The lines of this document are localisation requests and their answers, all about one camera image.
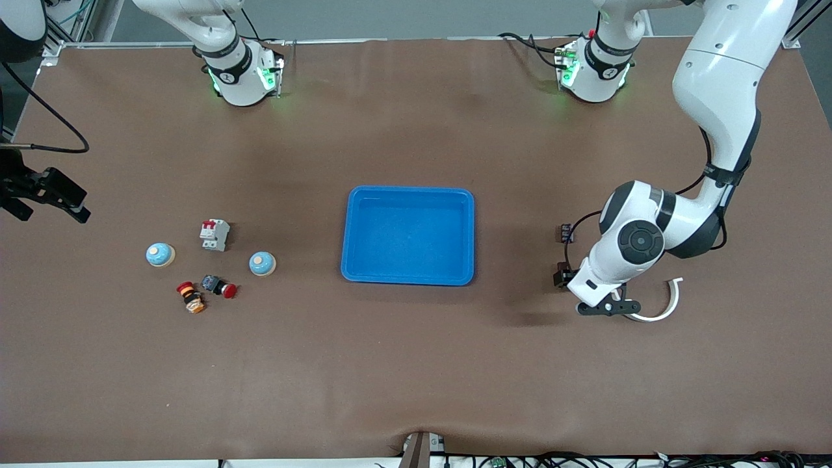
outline cable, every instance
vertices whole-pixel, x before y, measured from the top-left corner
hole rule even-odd
[[[705,140],[705,151],[707,153],[708,164],[710,164],[711,163],[711,156],[712,156],[711,155],[711,140],[710,140],[710,138],[708,138],[708,134],[707,134],[707,132],[705,132],[704,128],[699,127],[699,131],[702,132],[702,138]],[[680,191],[676,192],[676,195],[681,195],[682,193],[689,192],[693,187],[696,187],[697,185],[699,185],[699,182],[702,182],[702,179],[704,179],[704,178],[705,178],[705,173],[703,172],[702,174],[700,174],[699,178],[697,178],[695,182],[693,182],[691,185],[681,189]]]
[[[543,54],[540,50],[540,47],[537,45],[537,42],[534,42],[534,36],[532,34],[528,35],[528,41],[532,43],[532,47],[534,47],[534,50],[537,52],[537,56],[540,57],[541,60],[543,60],[543,63],[546,63],[549,67],[555,68],[557,70],[566,70],[567,69],[565,65],[560,65],[560,64],[555,63],[555,62],[549,62],[543,56]]]
[[[497,37],[510,37],[510,38],[512,38],[512,39],[516,39],[518,42],[520,42],[522,45],[524,45],[524,46],[526,46],[526,47],[530,47],[530,48],[532,48],[532,49],[534,49],[534,48],[535,48],[535,47],[534,47],[534,46],[533,46],[530,42],[528,42],[526,39],[523,39],[522,37],[518,36],[517,34],[515,34],[515,33],[513,33],[513,32],[504,32],[504,33],[502,33],[502,34],[498,34],[498,35],[497,35]],[[555,49],[550,49],[550,48],[548,48],[548,47],[538,47],[538,48],[539,48],[540,50],[542,50],[543,52],[555,53]]]
[[[726,227],[726,219],[722,215],[717,215],[720,218],[720,230],[722,231],[722,242],[720,245],[711,247],[712,251],[720,250],[722,247],[726,246],[728,243],[728,228]]]
[[[622,287],[624,288],[624,292],[622,293],[622,295],[626,295],[626,283],[622,284]],[[590,461],[593,461],[593,462],[597,461],[598,463],[606,466],[607,468],[613,468],[612,465],[608,461],[604,460],[603,458],[600,458],[600,457],[597,457],[597,456],[590,456],[590,457],[587,457],[587,459],[590,460]]]
[[[579,455],[579,456],[580,456],[580,458],[584,458],[584,460],[586,459],[584,456],[581,456],[580,454],[577,454],[577,455]],[[543,455],[543,457],[545,457],[545,458],[547,458],[547,459],[549,459],[549,460],[553,460],[554,458],[563,458],[563,461],[559,461],[558,463],[552,463],[552,464],[550,465],[550,466],[551,466],[551,468],[559,468],[560,466],[563,466],[563,465],[564,465],[565,463],[567,463],[568,461],[571,461],[572,463],[577,463],[577,464],[578,464],[578,465],[580,465],[582,468],[589,468],[589,465],[587,465],[586,463],[584,463],[584,462],[580,461],[580,460],[578,459],[579,457],[575,457],[575,456],[574,456],[571,452],[565,452],[565,453],[561,453],[561,452],[548,452],[548,453],[544,454],[544,455]]]
[[[250,40],[253,40],[253,41],[257,41],[257,42],[279,41],[279,39],[277,37],[267,37],[265,39],[260,37],[260,34],[258,34],[257,30],[255,29],[255,25],[252,24],[251,20],[249,19],[249,15],[247,15],[245,13],[245,10],[242,9],[242,8],[240,8],[240,11],[243,12],[243,16],[245,17],[245,20],[249,23],[249,26],[251,27],[251,31],[254,31],[254,33],[255,33],[254,37],[251,37],[251,36],[240,36],[240,37],[242,37],[244,39],[250,39]],[[228,21],[230,21],[231,24],[234,25],[234,27],[237,26],[237,21],[234,21],[234,18],[232,18],[231,15],[228,14],[228,12],[225,9],[222,10],[222,14],[224,14],[225,17],[228,18]]]
[[[245,12],[245,8],[240,8],[240,11],[243,12],[243,16],[245,17],[245,20],[249,23],[249,26],[251,27],[251,31],[254,32],[255,37],[257,38],[257,40],[262,41],[262,39],[260,39],[260,34],[258,34],[257,29],[255,29],[254,23],[251,22],[251,20],[249,19],[249,15]]]
[[[37,93],[35,93],[25,82],[23,82],[23,80],[20,79],[20,77],[14,72],[14,70],[12,70],[12,68],[8,66],[8,63],[3,62],[2,66],[3,66],[3,68],[6,69],[8,74],[11,75],[12,79],[14,79],[14,81],[16,81],[17,84],[20,85],[20,87],[25,89],[26,92],[28,92],[30,96],[34,97],[36,101],[40,102],[42,106],[44,106],[53,116],[55,116],[55,118],[57,118],[59,121],[61,121],[61,123],[66,125],[67,128],[69,128],[72,131],[72,133],[75,133],[75,136],[78,137],[79,140],[81,140],[81,143],[84,146],[84,148],[82,148],[82,149],[71,149],[71,148],[61,148],[61,147],[48,147],[48,146],[36,145],[36,144],[32,143],[32,144],[29,144],[28,149],[51,151],[51,152],[68,152],[68,153],[73,153],[73,154],[80,154],[80,153],[83,153],[83,152],[90,151],[90,144],[87,143],[87,139],[84,138],[84,136],[75,127],[73,127],[72,124],[69,123],[69,121],[67,119],[63,118],[63,116],[61,114],[57,113],[57,111],[55,109],[53,109],[52,106],[50,106],[46,101],[41,99],[41,97],[38,96]]]
[[[601,211],[591,212],[588,215],[584,215],[581,219],[577,220],[575,224],[572,225],[572,229],[569,230],[569,236],[567,236],[568,242],[563,244],[563,260],[567,263],[567,268],[569,270],[572,269],[572,264],[569,263],[569,244],[571,244],[572,234],[575,232],[575,229],[578,227],[579,224],[584,222],[586,219],[590,217],[594,217],[595,215],[600,215]]]
[[[67,22],[67,21],[69,21],[69,20],[73,19],[74,17],[76,17],[76,16],[80,15],[80,14],[81,14],[81,12],[83,12],[84,10],[86,10],[86,9],[87,9],[87,7],[89,7],[91,4],[92,4],[92,0],[84,0],[84,3],[82,3],[82,4],[81,4],[81,6],[80,6],[80,7],[79,7],[79,8],[78,8],[78,9],[77,9],[77,10],[76,10],[73,14],[69,15],[68,17],[66,17],[66,19],[64,19],[63,21],[59,22],[58,24],[63,24],[63,23],[65,23],[65,22]]]

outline metal frame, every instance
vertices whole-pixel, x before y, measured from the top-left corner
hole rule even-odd
[[[96,10],[101,6],[101,3],[102,2],[100,0],[92,0],[83,12],[80,12],[72,19],[71,23],[66,25],[67,27],[61,26],[61,24],[52,19],[48,14],[49,10],[47,10],[47,24],[51,28],[57,29],[57,32],[64,36],[62,37],[64,41],[82,42],[84,37],[87,35],[87,31],[92,25],[92,17],[95,15]]]
[[[800,34],[803,34],[803,31],[830,7],[832,7],[832,0],[809,0],[798,8],[791,20],[789,29],[786,29],[785,37],[783,37],[783,47],[787,49],[799,48],[800,42],[797,39]]]

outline robotic arm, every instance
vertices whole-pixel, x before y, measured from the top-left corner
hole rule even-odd
[[[256,41],[240,38],[230,17],[244,0],[133,0],[194,43],[208,64],[214,89],[229,104],[251,106],[279,95],[283,57]]]
[[[9,63],[25,62],[37,57],[46,41],[47,23],[42,0],[0,0],[0,62],[12,78],[43,103],[29,86],[9,67]],[[2,107],[2,90],[0,90]],[[34,212],[22,200],[52,205],[65,211],[78,222],[87,222],[90,212],[84,207],[87,192],[55,167],[35,172],[23,163],[20,150],[40,149],[54,152],[81,153],[89,149],[81,134],[47,106],[47,110],[67,124],[82,140],[83,149],[45,147],[35,144],[7,143],[0,139],[0,208],[26,221]],[[0,125],[2,109],[0,108]]]
[[[617,32],[608,36],[607,23],[601,22],[592,39],[579,40],[585,44],[573,49],[579,53],[577,63],[569,63],[572,73],[567,69],[559,79],[576,96],[600,102],[617,90],[621,81],[618,75],[626,72],[630,58],[614,47],[629,46],[627,53],[632,54],[635,45],[631,42],[637,45],[641,38],[637,9],[649,3],[672,6],[678,2],[594,1],[602,2],[602,18],[612,17],[605,13],[607,8],[624,12],[619,16],[626,17],[619,20],[624,27],[620,23],[610,26]],[[601,214],[601,240],[567,284],[585,303],[578,306],[579,312],[593,313],[592,309],[598,307],[611,310],[609,304],[614,299],[610,293],[653,266],[664,251],[689,258],[711,249],[731,196],[750,165],[751,148],[760,129],[760,112],[755,105],[757,85],[795,8],[796,0],[705,1],[705,20],[673,78],[673,95],[679,106],[713,141],[713,160],[705,167],[699,195],[691,200],[639,181],[618,187]],[[613,38],[617,45],[610,45]],[[597,48],[607,55],[602,56]],[[593,55],[601,56],[600,65],[598,60],[593,65]],[[616,65],[611,57],[624,58]],[[611,67],[618,72],[603,71]]]

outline red button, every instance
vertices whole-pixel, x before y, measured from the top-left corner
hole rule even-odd
[[[176,288],[176,292],[182,292],[183,289],[187,287],[193,287],[194,283],[190,281],[185,281],[184,283],[180,284],[179,287]]]
[[[228,284],[222,287],[222,296],[225,299],[231,299],[232,297],[234,297],[234,294],[236,293],[237,286],[234,286],[233,284]]]

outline white curved part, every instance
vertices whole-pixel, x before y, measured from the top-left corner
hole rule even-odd
[[[707,0],[687,50],[734,58],[765,70],[789,27],[797,0]]]
[[[234,42],[237,30],[222,12],[242,7],[242,0],[133,0],[139,9],[164,20],[185,34],[196,48],[218,52]],[[212,18],[210,25],[204,17]]]
[[[641,41],[646,26],[641,10],[682,5],[680,0],[592,0],[592,3],[601,12],[601,24],[598,25],[602,31],[601,39],[617,49],[635,47]]]
[[[676,309],[676,306],[679,305],[679,283],[682,281],[681,278],[676,278],[667,282],[667,287],[671,289],[671,301],[667,304],[667,308],[661,314],[655,317],[645,317],[640,314],[626,314],[625,317],[634,320],[634,321],[641,321],[641,322],[653,322],[659,320],[665,320],[673,311]]]

